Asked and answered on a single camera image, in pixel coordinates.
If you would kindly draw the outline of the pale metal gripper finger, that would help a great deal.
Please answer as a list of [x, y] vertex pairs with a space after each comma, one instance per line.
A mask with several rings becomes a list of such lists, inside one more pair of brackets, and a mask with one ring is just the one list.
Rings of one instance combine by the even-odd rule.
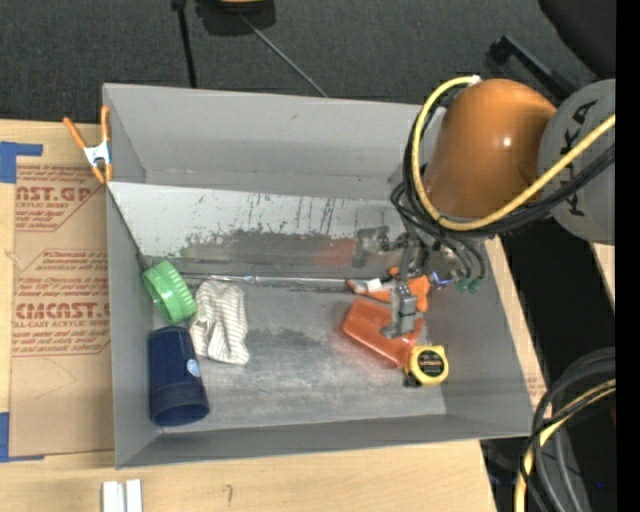
[[380, 330], [381, 334], [391, 339], [411, 332], [417, 317], [416, 304], [417, 298], [408, 284], [400, 281], [391, 292], [391, 321]]

